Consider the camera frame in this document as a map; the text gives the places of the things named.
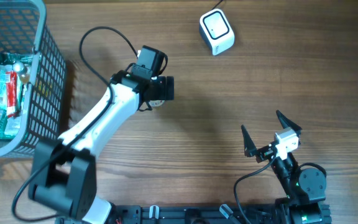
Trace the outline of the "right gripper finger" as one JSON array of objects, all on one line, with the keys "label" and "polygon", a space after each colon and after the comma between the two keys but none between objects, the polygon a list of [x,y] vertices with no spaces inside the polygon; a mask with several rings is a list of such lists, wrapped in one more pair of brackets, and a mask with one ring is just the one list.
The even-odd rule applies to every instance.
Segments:
[{"label": "right gripper finger", "polygon": [[247,157],[255,156],[255,154],[257,152],[257,148],[256,148],[252,138],[250,137],[248,131],[246,130],[246,127],[244,124],[241,126],[241,131],[242,131],[243,140],[244,140],[245,156],[247,156]]},{"label": "right gripper finger", "polygon": [[288,119],[280,110],[276,110],[276,115],[283,129],[291,128],[298,137],[301,135],[303,129],[299,125]]}]

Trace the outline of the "Knorr jar green lid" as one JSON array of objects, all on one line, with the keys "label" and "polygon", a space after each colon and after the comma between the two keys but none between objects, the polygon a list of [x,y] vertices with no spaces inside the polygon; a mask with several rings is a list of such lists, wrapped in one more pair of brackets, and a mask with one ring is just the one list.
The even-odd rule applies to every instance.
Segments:
[{"label": "Knorr jar green lid", "polygon": [[151,107],[155,108],[155,107],[162,106],[164,102],[165,102],[164,100],[150,100],[149,104]]}]

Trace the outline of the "red white tube package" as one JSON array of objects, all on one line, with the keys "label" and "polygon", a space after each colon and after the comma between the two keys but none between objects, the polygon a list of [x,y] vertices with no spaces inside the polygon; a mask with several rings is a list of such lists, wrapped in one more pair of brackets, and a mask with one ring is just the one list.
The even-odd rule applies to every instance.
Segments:
[{"label": "red white tube package", "polygon": [[6,72],[7,117],[13,117],[17,110],[17,73]]}]

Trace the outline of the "green 3M gloves package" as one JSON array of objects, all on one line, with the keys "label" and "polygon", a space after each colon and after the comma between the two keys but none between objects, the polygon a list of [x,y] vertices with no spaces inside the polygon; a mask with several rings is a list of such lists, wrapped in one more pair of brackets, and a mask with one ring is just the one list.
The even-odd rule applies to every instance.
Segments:
[{"label": "green 3M gloves package", "polygon": [[27,83],[22,83],[17,77],[17,110],[13,117],[6,114],[6,72],[11,72],[16,62],[22,62],[32,70],[33,56],[31,54],[0,54],[0,139],[13,139],[21,127],[22,113],[24,110],[24,98],[27,92]]}]

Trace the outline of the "yellow oil bottle silver cap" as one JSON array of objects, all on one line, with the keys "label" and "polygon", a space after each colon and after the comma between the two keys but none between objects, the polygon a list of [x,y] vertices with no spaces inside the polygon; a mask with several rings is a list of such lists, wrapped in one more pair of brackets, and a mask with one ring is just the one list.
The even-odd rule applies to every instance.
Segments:
[{"label": "yellow oil bottle silver cap", "polygon": [[12,70],[16,72],[22,83],[28,83],[30,80],[30,67],[22,62],[16,62],[12,66]]}]

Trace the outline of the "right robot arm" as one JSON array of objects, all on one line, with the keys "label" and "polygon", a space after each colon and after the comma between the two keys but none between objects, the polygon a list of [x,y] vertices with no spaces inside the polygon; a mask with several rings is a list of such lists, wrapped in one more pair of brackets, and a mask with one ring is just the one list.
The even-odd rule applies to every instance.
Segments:
[{"label": "right robot arm", "polygon": [[276,111],[276,115],[283,129],[275,133],[272,142],[261,148],[255,146],[246,127],[241,126],[245,156],[255,157],[258,163],[267,162],[263,168],[240,177],[234,184],[234,197],[241,215],[246,223],[251,222],[248,214],[251,208],[243,209],[239,201],[238,183],[270,167],[286,197],[278,198],[273,205],[268,205],[271,214],[261,211],[264,206],[254,209],[255,221],[259,222],[266,218],[270,223],[331,223],[330,206],[324,203],[327,186],[326,170],[312,162],[299,165],[293,156],[293,151],[301,144],[302,128],[279,110]]}]

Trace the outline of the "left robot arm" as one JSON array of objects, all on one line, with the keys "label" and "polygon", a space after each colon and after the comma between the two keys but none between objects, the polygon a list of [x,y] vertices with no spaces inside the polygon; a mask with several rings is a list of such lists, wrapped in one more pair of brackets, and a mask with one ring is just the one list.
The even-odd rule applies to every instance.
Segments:
[{"label": "left robot arm", "polygon": [[35,148],[24,184],[28,198],[56,211],[56,217],[107,223],[115,206],[97,195],[96,160],[109,139],[143,104],[172,100],[173,77],[164,77],[165,53],[143,46],[136,63],[115,73],[105,95],[74,127]]}]

